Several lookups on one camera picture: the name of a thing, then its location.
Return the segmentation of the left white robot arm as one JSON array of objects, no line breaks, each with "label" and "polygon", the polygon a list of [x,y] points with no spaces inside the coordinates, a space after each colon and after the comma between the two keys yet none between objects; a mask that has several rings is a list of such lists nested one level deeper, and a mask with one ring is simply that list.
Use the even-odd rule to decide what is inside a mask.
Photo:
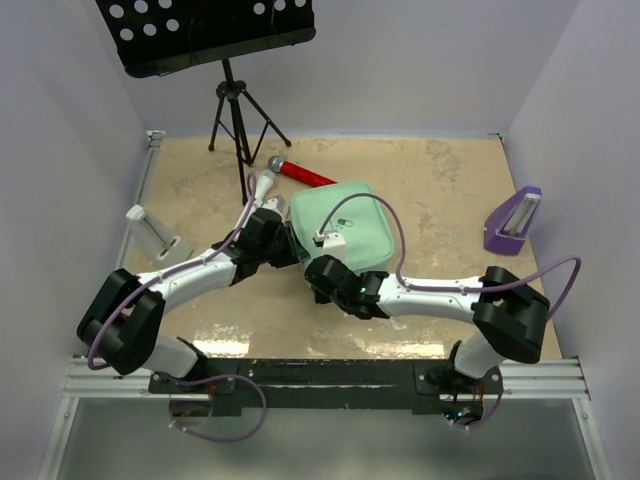
[{"label": "left white robot arm", "polygon": [[156,272],[109,274],[77,328],[89,347],[91,370],[113,368],[128,375],[145,368],[166,376],[185,392],[207,380],[204,354],[184,339],[160,334],[164,316],[213,290],[253,276],[263,264],[298,263],[293,229],[280,213],[259,208],[244,224],[203,254]]}]

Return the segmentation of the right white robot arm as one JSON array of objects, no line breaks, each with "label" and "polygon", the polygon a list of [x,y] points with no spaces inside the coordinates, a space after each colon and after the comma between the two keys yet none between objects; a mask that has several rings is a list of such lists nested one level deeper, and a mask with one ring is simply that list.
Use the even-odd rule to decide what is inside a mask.
[{"label": "right white robot arm", "polygon": [[430,280],[385,271],[357,274],[322,255],[304,277],[318,302],[333,303],[361,320],[425,316],[475,326],[478,332],[455,345],[443,372],[456,392],[469,392],[506,360],[540,360],[549,300],[502,267],[491,266],[479,277]]}]

